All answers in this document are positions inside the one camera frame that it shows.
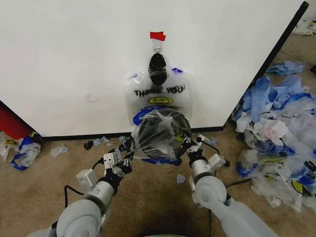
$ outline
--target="white wall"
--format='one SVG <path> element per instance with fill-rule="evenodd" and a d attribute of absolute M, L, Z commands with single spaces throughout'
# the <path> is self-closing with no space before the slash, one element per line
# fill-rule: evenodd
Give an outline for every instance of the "white wall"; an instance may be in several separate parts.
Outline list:
<path fill-rule="evenodd" d="M 316 21 L 316 0 L 307 0 L 310 4 L 302 16 L 302 20 Z"/>
<path fill-rule="evenodd" d="M 301 2 L 1 0 L 0 97 L 43 136 L 131 131 L 124 80 L 164 31 L 195 77 L 192 127 L 222 126 Z"/>

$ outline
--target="white plastic bag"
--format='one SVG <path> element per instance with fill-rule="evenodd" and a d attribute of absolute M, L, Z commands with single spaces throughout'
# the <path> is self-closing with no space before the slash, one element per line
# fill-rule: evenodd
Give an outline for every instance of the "white plastic bag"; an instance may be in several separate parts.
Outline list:
<path fill-rule="evenodd" d="M 0 131 L 0 158 L 2 158 L 4 162 L 8 157 L 9 150 L 11 148 L 15 148 L 16 146 L 15 142 L 11 140 L 9 136 Z"/>
<path fill-rule="evenodd" d="M 170 108 L 191 118 L 192 93 L 191 76 L 177 68 L 166 68 L 167 79 L 162 85 L 154 85 L 146 70 L 129 78 L 125 83 L 125 100 L 130 121 L 139 125 L 142 110 L 156 106 L 155 109 Z"/>

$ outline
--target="black cable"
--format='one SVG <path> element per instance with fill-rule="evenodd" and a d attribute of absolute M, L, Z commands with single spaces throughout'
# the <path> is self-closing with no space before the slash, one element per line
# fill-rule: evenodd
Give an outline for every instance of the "black cable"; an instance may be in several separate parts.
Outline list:
<path fill-rule="evenodd" d="M 213 148 L 213 149 L 217 152 L 217 154 L 220 155 L 220 152 L 219 152 L 219 150 L 218 150 L 216 147 L 214 147 L 214 146 L 212 146 L 212 145 L 210 145 L 210 144 L 208 144 L 208 143 L 202 141 L 202 139 L 201 139 L 200 137 L 197 138 L 197 142 L 202 142 L 203 144 L 205 144 L 205 145 L 207 145 L 207 146 Z"/>
<path fill-rule="evenodd" d="M 247 183 L 249 182 L 251 179 L 245 179 L 245 180 L 242 180 L 242 181 L 239 181 L 239 182 L 235 182 L 235 183 L 232 183 L 232 184 L 229 184 L 227 186 L 225 186 L 225 188 L 228 188 L 230 186 L 233 186 L 233 185 L 236 185 L 236 184 L 243 184 L 243 183 Z"/>
<path fill-rule="evenodd" d="M 104 162 L 103 162 L 103 157 L 101 157 L 101 158 L 93 165 L 92 169 L 94 170 L 95 167 L 96 167 L 98 164 L 103 164 L 103 163 L 104 163 Z"/>
<path fill-rule="evenodd" d="M 68 194 L 67 194 L 67 189 L 70 189 L 71 191 L 75 192 L 76 194 L 83 195 L 83 193 L 77 191 L 73 187 L 69 185 L 65 185 L 64 187 L 64 193 L 65 193 L 65 208 L 68 206 Z"/>
<path fill-rule="evenodd" d="M 212 228 L 212 211 L 208 210 L 208 219 L 209 219 L 209 228 L 208 228 L 208 237 L 211 237 L 211 228 Z"/>

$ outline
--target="pile of plastic bags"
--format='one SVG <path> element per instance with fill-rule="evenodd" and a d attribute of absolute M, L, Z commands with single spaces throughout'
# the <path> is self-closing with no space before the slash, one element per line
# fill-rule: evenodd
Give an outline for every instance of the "pile of plastic bags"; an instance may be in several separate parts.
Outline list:
<path fill-rule="evenodd" d="M 234 120 L 251 150 L 237 171 L 272 207 L 282 202 L 316 211 L 316 99 L 298 75 L 275 86 L 264 76 L 248 89 Z"/>

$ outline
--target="brown carpet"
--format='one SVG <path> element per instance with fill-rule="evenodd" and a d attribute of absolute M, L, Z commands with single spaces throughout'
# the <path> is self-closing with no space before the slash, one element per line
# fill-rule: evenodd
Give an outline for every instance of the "brown carpet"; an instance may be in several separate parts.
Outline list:
<path fill-rule="evenodd" d="M 315 60 L 316 36 L 291 37 L 285 46 L 293 56 L 293 48 L 301 47 L 299 55 L 290 57 L 279 53 L 276 62 L 286 59 L 297 61 L 297 58 Z M 304 85 L 310 85 L 315 91 L 316 77 L 306 66 L 301 74 Z M 217 176 L 225 185 L 240 180 L 235 171 L 235 163 L 239 153 L 247 146 L 236 140 L 234 128 L 226 123 L 222 132 L 204 134 L 216 137 L 217 148 L 226 159 L 231 161 L 231 167 L 222 167 Z M 111 139 L 116 145 L 118 139 Z M 102 144 L 90 151 L 83 148 L 85 141 L 47 142 L 35 164 L 23 171 L 14 170 L 9 160 L 0 164 L 0 236 L 23 237 L 38 230 L 45 229 L 57 220 L 64 208 L 65 184 L 79 189 L 76 174 L 92 165 L 112 147 Z M 65 144 L 69 151 L 56 158 L 50 155 L 50 149 Z M 214 152 L 206 150 L 209 158 Z M 97 176 L 103 174 L 102 167 L 96 168 Z M 186 176 L 183 185 L 176 184 L 177 173 Z M 191 199 L 188 179 L 190 168 L 188 158 L 183 156 L 181 166 L 152 165 L 139 160 L 133 161 L 133 173 L 121 182 L 117 195 L 113 198 L 112 213 L 103 232 L 104 237 L 140 237 L 151 234 L 177 234 L 188 237 L 207 237 L 208 211 L 199 209 Z M 261 217 L 280 237 L 314 237 L 316 233 L 316 214 L 307 208 L 301 213 L 283 204 L 272 209 L 264 197 L 255 195 L 250 189 L 250 183 L 228 188 L 229 194 L 236 200 L 244 202 L 259 217 Z M 69 192 L 69 203 L 80 196 Z M 213 217 L 211 234 L 213 237 L 224 237 L 221 225 Z"/>

